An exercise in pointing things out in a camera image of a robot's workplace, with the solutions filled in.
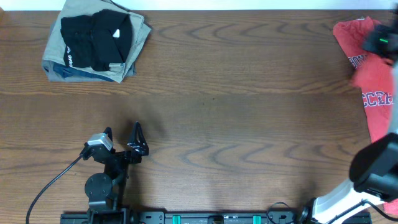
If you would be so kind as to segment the red printed t-shirt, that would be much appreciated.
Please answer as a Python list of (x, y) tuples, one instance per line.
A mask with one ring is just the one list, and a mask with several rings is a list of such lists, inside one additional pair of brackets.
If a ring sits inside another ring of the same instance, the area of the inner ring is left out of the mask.
[(392, 67), (380, 56), (363, 49), (366, 38), (379, 24), (378, 20), (366, 17), (339, 22), (333, 27), (335, 39), (355, 69), (351, 83), (361, 89), (372, 142), (386, 135), (396, 102), (393, 98)]

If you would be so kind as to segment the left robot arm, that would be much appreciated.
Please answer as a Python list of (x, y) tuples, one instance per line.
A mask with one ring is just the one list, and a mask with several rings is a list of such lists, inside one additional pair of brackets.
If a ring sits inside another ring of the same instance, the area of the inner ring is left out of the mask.
[(124, 189), (128, 179), (128, 168), (138, 164), (149, 154), (141, 124), (135, 122), (127, 142), (129, 150), (114, 149), (112, 130), (107, 127), (94, 134), (85, 143), (80, 156), (83, 160), (93, 158), (104, 165), (104, 171), (93, 174), (85, 184), (88, 197), (88, 223), (133, 223), (130, 209), (124, 208)]

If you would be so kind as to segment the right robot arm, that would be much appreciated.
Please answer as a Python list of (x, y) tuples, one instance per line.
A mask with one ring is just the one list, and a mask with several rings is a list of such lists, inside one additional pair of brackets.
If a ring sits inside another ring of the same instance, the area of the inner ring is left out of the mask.
[(286, 223), (371, 223), (369, 207), (396, 222), (397, 19), (389, 26), (370, 17), (339, 22), (333, 33), (356, 69), (372, 143), (354, 156), (348, 179)]

